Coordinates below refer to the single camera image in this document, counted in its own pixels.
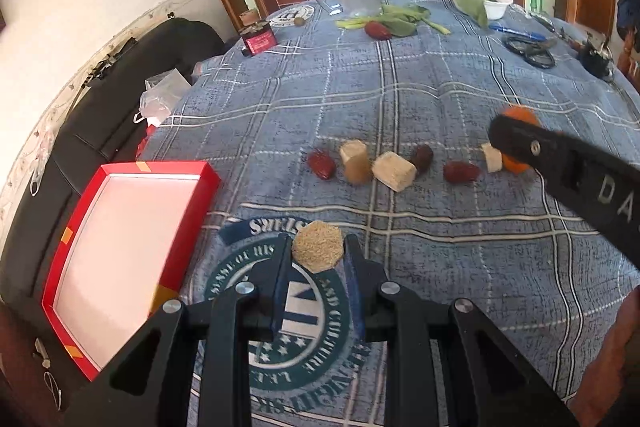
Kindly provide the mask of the tan hexagonal sesame cake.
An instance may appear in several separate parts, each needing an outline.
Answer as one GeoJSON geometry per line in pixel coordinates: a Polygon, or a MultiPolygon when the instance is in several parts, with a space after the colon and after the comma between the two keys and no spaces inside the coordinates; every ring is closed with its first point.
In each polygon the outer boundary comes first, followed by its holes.
{"type": "Polygon", "coordinates": [[[341,230],[323,221],[312,221],[297,233],[293,241],[294,261],[314,274],[333,269],[343,255],[341,230]]]}

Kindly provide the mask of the orange mandarin fruit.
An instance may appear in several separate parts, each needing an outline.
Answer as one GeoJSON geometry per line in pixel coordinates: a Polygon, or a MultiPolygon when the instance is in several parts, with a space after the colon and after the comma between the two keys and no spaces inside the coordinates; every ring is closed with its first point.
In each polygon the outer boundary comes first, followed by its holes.
{"type": "MultiPolygon", "coordinates": [[[[503,112],[503,116],[526,122],[526,124],[534,124],[538,126],[539,120],[535,113],[527,107],[521,105],[512,105],[507,107],[503,112]]],[[[502,155],[503,168],[514,174],[521,174],[529,169],[529,165],[518,162],[512,157],[502,155]]]]}

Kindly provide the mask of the beige rectangular pastry block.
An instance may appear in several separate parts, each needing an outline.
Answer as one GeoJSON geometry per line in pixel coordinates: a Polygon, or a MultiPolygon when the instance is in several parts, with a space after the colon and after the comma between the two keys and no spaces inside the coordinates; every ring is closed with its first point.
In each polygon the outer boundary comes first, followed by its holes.
{"type": "Polygon", "coordinates": [[[375,179],[396,193],[404,191],[416,179],[416,167],[394,152],[378,156],[372,164],[372,173],[375,179]]]}

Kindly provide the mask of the white candy cube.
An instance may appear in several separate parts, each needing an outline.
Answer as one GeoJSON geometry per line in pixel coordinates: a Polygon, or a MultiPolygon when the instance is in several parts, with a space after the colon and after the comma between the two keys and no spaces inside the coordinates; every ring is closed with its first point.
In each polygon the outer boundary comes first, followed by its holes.
{"type": "Polygon", "coordinates": [[[503,162],[500,150],[497,150],[490,143],[484,143],[480,148],[485,157],[487,171],[489,173],[501,171],[503,162]]]}

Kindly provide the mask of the tan cylinder pastry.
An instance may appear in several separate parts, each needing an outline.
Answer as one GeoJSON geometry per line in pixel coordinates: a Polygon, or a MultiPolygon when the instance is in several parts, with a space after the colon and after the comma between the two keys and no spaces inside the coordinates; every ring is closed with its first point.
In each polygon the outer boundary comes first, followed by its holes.
{"type": "Polygon", "coordinates": [[[372,179],[367,145],[360,140],[350,140],[340,147],[344,175],[354,185],[369,183],[372,179]]]}

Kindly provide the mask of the dark brown date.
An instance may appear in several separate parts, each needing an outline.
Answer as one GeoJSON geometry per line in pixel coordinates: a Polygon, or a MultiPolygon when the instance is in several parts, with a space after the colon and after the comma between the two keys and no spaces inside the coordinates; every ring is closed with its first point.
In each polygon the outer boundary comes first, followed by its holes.
{"type": "Polygon", "coordinates": [[[431,168],[433,157],[433,150],[427,144],[418,145],[413,150],[410,156],[410,162],[414,167],[416,167],[416,173],[419,176],[426,173],[428,169],[431,168]]]}

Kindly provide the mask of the red jujube date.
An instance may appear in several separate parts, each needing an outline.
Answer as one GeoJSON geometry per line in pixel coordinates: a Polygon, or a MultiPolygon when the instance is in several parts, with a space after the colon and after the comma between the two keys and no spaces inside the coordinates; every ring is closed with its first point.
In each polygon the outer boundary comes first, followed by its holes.
{"type": "Polygon", "coordinates": [[[471,183],[480,176],[480,168],[470,162],[449,161],[442,168],[442,175],[451,184],[471,183]]]}

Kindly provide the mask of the red shallow gift box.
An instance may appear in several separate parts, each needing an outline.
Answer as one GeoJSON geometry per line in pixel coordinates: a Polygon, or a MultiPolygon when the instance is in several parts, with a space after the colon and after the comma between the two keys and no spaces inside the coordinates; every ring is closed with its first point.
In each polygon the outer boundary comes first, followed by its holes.
{"type": "Polygon", "coordinates": [[[206,161],[104,164],[62,233],[41,306],[88,379],[178,296],[220,187],[206,161]]]}

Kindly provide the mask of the black scissors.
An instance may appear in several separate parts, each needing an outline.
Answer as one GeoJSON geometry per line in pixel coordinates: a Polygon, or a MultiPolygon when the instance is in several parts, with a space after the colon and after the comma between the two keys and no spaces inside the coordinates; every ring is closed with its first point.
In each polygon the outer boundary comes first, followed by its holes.
{"type": "Polygon", "coordinates": [[[552,69],[556,65],[555,58],[551,53],[555,43],[554,39],[537,41],[518,36],[502,38],[502,44],[507,50],[521,57],[527,64],[539,69],[552,69]]]}

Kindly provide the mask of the blue plaid tablecloth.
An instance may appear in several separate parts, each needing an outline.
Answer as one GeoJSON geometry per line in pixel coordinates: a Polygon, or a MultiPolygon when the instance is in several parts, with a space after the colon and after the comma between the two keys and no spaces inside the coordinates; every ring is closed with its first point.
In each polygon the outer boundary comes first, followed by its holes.
{"type": "Polygon", "coordinates": [[[202,160],[221,179],[181,295],[212,300],[247,278],[280,232],[358,237],[387,276],[436,303],[475,303],[583,426],[639,380],[639,273],[494,150],[491,119],[535,121],[637,164],[639,95],[590,75],[562,41],[527,63],[506,31],[540,31],[508,9],[483,29],[451,0],[385,0],[419,14],[378,40],[306,2],[274,13],[277,42],[235,46],[194,68],[193,88],[145,145],[146,160],[202,160]]]}

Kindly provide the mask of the blue pen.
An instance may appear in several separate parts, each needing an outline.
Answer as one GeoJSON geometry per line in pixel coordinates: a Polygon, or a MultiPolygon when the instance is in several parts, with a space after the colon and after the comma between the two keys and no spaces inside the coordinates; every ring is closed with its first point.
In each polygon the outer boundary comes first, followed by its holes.
{"type": "Polygon", "coordinates": [[[494,31],[502,32],[505,35],[528,39],[530,41],[544,42],[547,40],[547,37],[545,35],[538,34],[538,32],[516,30],[510,27],[502,26],[495,22],[489,23],[488,28],[494,31]]]}

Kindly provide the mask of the white plastic bag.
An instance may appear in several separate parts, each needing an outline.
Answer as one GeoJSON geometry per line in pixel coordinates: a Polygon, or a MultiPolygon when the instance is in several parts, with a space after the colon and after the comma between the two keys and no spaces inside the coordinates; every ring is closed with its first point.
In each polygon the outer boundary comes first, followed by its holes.
{"type": "Polygon", "coordinates": [[[174,113],[190,89],[189,81],[175,68],[148,78],[140,96],[139,109],[132,121],[140,124],[145,120],[148,126],[158,127],[174,113]]]}

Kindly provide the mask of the black leather sofa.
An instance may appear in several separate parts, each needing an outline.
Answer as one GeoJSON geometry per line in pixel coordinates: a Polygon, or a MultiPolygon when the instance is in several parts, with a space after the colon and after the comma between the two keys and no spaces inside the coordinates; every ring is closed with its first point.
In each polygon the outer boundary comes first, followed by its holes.
{"type": "Polygon", "coordinates": [[[99,166],[132,161],[145,130],[134,122],[145,80],[224,52],[213,27],[174,17],[129,39],[88,81],[53,142],[36,194],[25,191],[1,257],[1,299],[11,308],[39,303],[64,220],[99,166]]]}

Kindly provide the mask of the red fruit by vegetable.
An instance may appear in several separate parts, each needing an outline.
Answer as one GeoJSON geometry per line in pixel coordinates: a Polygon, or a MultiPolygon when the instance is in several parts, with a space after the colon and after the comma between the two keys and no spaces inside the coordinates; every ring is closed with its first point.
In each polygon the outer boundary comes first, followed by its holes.
{"type": "Polygon", "coordinates": [[[364,32],[374,40],[384,41],[393,38],[393,34],[390,30],[377,20],[370,20],[370,22],[367,22],[364,25],[363,29],[364,32]]]}

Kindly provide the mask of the small red labelled jar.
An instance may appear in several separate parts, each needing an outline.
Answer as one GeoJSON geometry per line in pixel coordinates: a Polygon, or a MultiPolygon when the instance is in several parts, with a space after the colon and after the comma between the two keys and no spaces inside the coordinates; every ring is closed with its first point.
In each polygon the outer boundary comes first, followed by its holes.
{"type": "Polygon", "coordinates": [[[258,22],[244,27],[240,31],[240,36],[243,40],[243,54],[245,56],[255,56],[278,44],[276,35],[266,20],[258,20],[258,22]]]}

